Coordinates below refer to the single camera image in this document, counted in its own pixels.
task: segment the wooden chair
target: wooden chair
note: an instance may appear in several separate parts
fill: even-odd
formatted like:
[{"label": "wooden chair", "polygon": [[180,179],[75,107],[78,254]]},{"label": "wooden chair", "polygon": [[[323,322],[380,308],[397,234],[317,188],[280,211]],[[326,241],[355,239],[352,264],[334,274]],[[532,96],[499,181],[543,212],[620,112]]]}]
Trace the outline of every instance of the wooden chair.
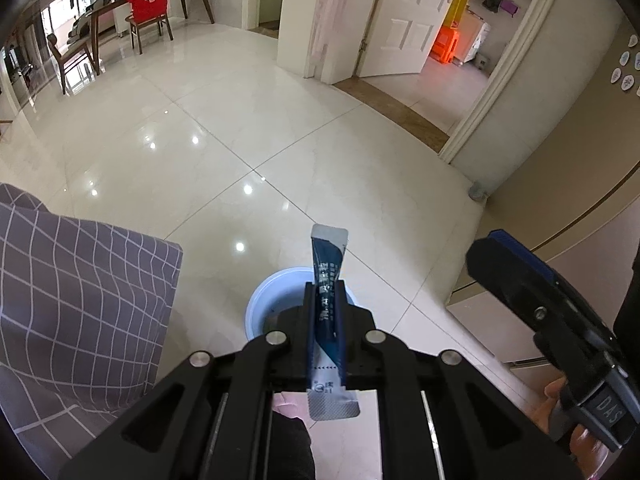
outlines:
[{"label": "wooden chair", "polygon": [[78,66],[85,57],[89,59],[89,64],[91,65],[91,68],[95,73],[94,60],[91,57],[91,53],[89,52],[89,39],[90,38],[85,38],[84,40],[78,40],[75,43],[72,43],[71,45],[69,45],[69,49],[64,54],[60,54],[60,51],[56,47],[56,43],[58,42],[58,38],[56,38],[56,35],[49,34],[47,36],[49,49],[53,54],[53,57],[56,58],[58,67],[60,69],[60,79],[62,79],[63,94],[66,94],[66,73]]},{"label": "wooden chair", "polygon": [[158,24],[158,34],[162,36],[162,26],[166,25],[166,30],[169,33],[169,38],[171,41],[174,40],[174,35],[171,32],[171,25],[169,24],[169,17],[166,14],[161,14],[156,18],[151,18],[150,20],[146,20],[146,22],[137,23],[133,17],[133,14],[130,14],[125,18],[125,21],[129,23],[129,35],[131,36],[131,47],[135,48],[136,45],[134,43],[133,37],[138,38],[138,51],[142,54],[142,38],[140,38],[140,29],[146,27],[147,25],[153,25],[154,23]]}]

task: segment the orange stool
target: orange stool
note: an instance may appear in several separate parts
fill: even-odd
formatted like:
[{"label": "orange stool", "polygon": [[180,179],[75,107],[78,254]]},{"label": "orange stool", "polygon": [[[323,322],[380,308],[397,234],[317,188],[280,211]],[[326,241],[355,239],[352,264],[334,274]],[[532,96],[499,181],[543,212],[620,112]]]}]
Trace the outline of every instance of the orange stool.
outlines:
[{"label": "orange stool", "polygon": [[451,63],[456,51],[460,33],[451,27],[441,27],[429,55],[441,63]]}]

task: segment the hanging clothes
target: hanging clothes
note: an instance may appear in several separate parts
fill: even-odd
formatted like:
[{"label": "hanging clothes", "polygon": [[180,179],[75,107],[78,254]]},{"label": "hanging clothes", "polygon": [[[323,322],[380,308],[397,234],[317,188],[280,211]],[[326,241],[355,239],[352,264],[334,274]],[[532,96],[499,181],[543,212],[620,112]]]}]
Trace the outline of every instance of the hanging clothes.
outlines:
[{"label": "hanging clothes", "polygon": [[500,4],[503,0],[484,0],[482,5],[489,9],[491,12],[498,12],[500,10]]}]

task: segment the floor tile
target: floor tile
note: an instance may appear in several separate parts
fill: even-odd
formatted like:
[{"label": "floor tile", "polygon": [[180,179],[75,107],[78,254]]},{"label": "floor tile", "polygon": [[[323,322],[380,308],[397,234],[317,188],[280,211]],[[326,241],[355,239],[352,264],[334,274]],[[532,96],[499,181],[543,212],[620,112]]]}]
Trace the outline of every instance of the floor tile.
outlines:
[{"label": "floor tile", "polygon": [[466,178],[364,105],[257,171],[315,221],[348,229],[350,250],[408,300],[470,200]]},{"label": "floor tile", "polygon": [[105,146],[69,187],[80,218],[164,238],[249,170],[171,104]]},{"label": "floor tile", "polygon": [[49,149],[22,112],[0,137],[0,178],[43,202],[66,186],[62,150]]},{"label": "floor tile", "polygon": [[252,168],[358,105],[273,64],[222,78],[177,103]]},{"label": "floor tile", "polygon": [[278,41],[267,36],[247,34],[246,30],[227,27],[221,34],[225,41],[244,48],[265,62],[275,63],[278,55]]},{"label": "floor tile", "polygon": [[358,392],[358,402],[359,416],[316,422],[309,431],[318,480],[382,477],[377,395]]},{"label": "floor tile", "polygon": [[459,351],[471,364],[480,361],[463,345],[452,338],[431,319],[414,306],[410,306],[393,331],[411,349],[430,355],[438,355],[443,350]]},{"label": "floor tile", "polygon": [[171,101],[138,73],[118,70],[99,77],[65,107],[60,128],[69,178],[82,173],[91,161],[109,146],[117,146],[121,134],[158,110],[166,110]]},{"label": "floor tile", "polygon": [[427,289],[431,297],[441,304],[446,304],[456,285],[460,269],[465,263],[466,252],[476,238],[476,229],[483,210],[482,204],[472,200],[465,202],[462,214],[440,256],[422,284],[422,289]]},{"label": "floor tile", "polygon": [[364,79],[354,76],[340,81],[334,86],[404,128],[436,153],[440,153],[440,150],[449,140],[446,133],[431,124],[427,119],[375,86],[370,85]]},{"label": "floor tile", "polygon": [[381,75],[365,81],[447,133],[484,91],[488,76],[471,63],[456,66],[428,57],[419,74]]},{"label": "floor tile", "polygon": [[172,100],[178,100],[193,91],[210,85],[217,79],[257,63],[255,56],[237,45],[225,41],[223,32],[198,37],[167,46],[161,66],[153,63],[141,73]]},{"label": "floor tile", "polygon": [[73,216],[76,218],[76,210],[74,208],[74,200],[66,187],[58,190],[58,192],[49,198],[45,205],[47,209],[60,216]]},{"label": "floor tile", "polygon": [[[197,349],[216,355],[241,349],[246,343],[244,311],[255,288],[278,270],[313,265],[312,225],[257,173],[233,184],[181,225],[169,237],[182,246],[184,258],[163,359],[175,365]],[[340,277],[382,330],[390,331],[408,307],[351,253]]]},{"label": "floor tile", "polygon": [[418,86],[419,78],[420,74],[393,74],[365,77],[364,81],[411,107],[422,99]]}]

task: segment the white tile floor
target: white tile floor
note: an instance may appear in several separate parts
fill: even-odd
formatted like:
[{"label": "white tile floor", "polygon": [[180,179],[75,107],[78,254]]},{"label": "white tile floor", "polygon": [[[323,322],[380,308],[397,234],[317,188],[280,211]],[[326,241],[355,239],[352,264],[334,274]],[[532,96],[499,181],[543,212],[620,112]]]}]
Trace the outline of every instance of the white tile floor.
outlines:
[{"label": "white tile floor", "polygon": [[428,57],[419,74],[377,75],[365,81],[447,133],[471,109],[488,76],[471,62],[456,66]]},{"label": "white tile floor", "polygon": [[[69,96],[50,84],[0,139],[0,178],[54,212],[182,245],[161,374],[196,349],[240,349],[252,291],[309,266],[324,222],[349,230],[342,276],[379,328],[457,348],[521,408],[535,402],[443,307],[482,213],[466,178],[350,96],[276,67],[276,40],[174,28],[142,56],[111,41],[98,79],[77,76]],[[310,428],[319,480],[380,477],[375,396],[360,400],[358,418]]]}]

